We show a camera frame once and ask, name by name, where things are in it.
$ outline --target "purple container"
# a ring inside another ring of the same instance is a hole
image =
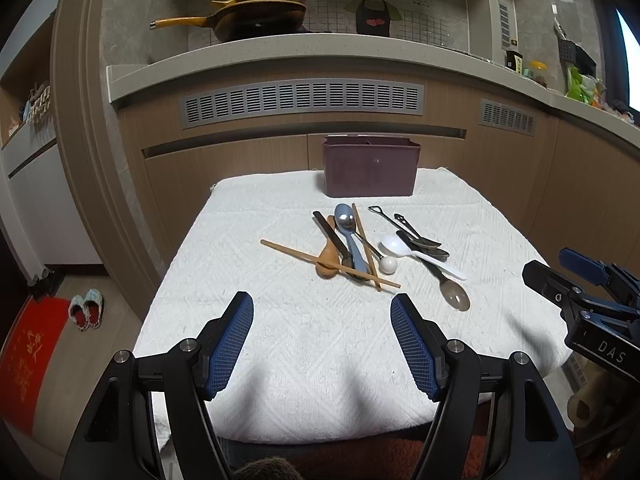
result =
[[[332,136],[324,139],[322,151],[327,196],[414,193],[420,144],[404,137]]]

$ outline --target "blue spoon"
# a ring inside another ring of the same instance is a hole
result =
[[[353,216],[353,209],[346,204],[338,204],[334,212],[335,226],[347,239],[347,245],[353,256],[353,267],[362,272],[369,272],[369,266],[365,263],[360,254],[360,250],[355,240],[351,237],[356,231],[356,221]]]

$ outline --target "blue gripper pad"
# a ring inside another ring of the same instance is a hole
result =
[[[391,300],[391,326],[396,333],[411,375],[414,377],[415,385],[431,400],[435,399],[440,387],[435,379],[433,357],[397,296]]]
[[[227,325],[218,346],[211,354],[209,379],[204,386],[211,398],[226,388],[252,322],[254,322],[254,300],[246,294]]]
[[[558,253],[558,261],[566,270],[577,274],[592,285],[604,285],[609,280],[601,263],[567,247]]]

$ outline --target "ventilation grille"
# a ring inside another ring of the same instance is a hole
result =
[[[507,6],[498,2],[500,9],[500,38],[502,40],[502,48],[509,50],[511,48],[511,33],[509,30],[509,11]]]
[[[532,136],[536,120],[522,110],[493,101],[480,101],[480,124]]]
[[[369,79],[296,79],[223,88],[180,101],[183,128],[299,112],[422,115],[424,86]]]

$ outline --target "window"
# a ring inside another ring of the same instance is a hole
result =
[[[629,71],[629,106],[640,110],[640,45],[620,12],[618,12],[618,19],[625,41],[626,64]]]

